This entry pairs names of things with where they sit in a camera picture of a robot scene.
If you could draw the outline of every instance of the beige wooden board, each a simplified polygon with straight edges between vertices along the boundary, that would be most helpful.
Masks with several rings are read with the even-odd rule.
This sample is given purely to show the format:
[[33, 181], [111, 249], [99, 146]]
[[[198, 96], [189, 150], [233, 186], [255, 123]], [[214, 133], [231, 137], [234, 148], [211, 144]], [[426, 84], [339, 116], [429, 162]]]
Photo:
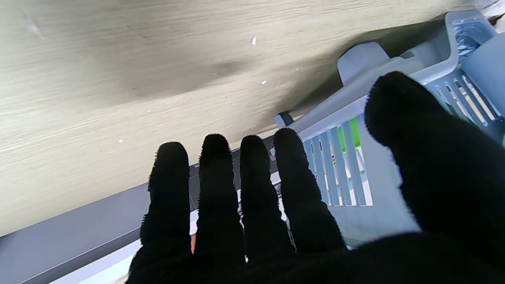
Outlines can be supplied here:
[[0, 235], [146, 182], [163, 142], [238, 147], [358, 35], [469, 2], [0, 0]]

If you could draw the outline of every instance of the fingertip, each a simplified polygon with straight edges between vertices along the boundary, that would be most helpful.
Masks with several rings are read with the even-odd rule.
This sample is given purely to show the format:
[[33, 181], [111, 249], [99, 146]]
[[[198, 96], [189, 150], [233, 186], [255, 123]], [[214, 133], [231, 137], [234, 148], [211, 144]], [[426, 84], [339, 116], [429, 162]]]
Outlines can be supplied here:
[[257, 135], [248, 135], [242, 139], [240, 144], [240, 166], [248, 166], [252, 160], [262, 163], [270, 169], [268, 150], [263, 140]]
[[204, 139], [201, 148], [200, 166], [206, 166], [214, 160], [226, 159], [231, 161], [230, 145], [221, 134], [209, 134]]
[[149, 176], [149, 191], [158, 188], [167, 178], [189, 180], [189, 161], [186, 149], [179, 142], [162, 144], [157, 151], [153, 170]]

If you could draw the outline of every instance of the gloved hand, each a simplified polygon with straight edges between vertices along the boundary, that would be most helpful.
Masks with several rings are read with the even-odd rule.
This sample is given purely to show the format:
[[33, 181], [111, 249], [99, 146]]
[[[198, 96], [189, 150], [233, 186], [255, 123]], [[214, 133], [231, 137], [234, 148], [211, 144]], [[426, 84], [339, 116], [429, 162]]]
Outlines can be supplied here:
[[[270, 181], [268, 151], [261, 138], [247, 136], [240, 147], [242, 229], [230, 149], [223, 136], [211, 134], [204, 140], [199, 161], [194, 255], [190, 252], [187, 153], [180, 143], [166, 143], [158, 150], [149, 178], [151, 204], [128, 283], [232, 280], [246, 270], [253, 271], [256, 264], [262, 268], [254, 277], [261, 278], [292, 262], [347, 251], [335, 219], [321, 201], [297, 134], [281, 129], [274, 136], [274, 145], [296, 252], [281, 220]], [[271, 270], [265, 269], [269, 263]]]
[[[128, 283], [503, 282], [504, 149], [448, 114], [423, 86], [399, 72], [375, 83], [365, 122], [372, 137], [391, 149], [402, 177], [399, 190], [422, 232], [387, 236], [348, 251], [291, 129], [279, 130], [274, 145], [295, 247], [270, 184], [268, 152], [257, 136], [241, 145], [242, 229], [228, 143], [213, 134], [200, 157], [195, 254], [190, 252], [187, 154], [181, 144], [167, 143], [149, 179], [143, 246]], [[341, 212], [369, 210], [355, 219], [371, 218], [370, 212], [389, 210], [394, 199], [383, 194], [374, 208]], [[359, 225], [354, 230], [362, 229]]]

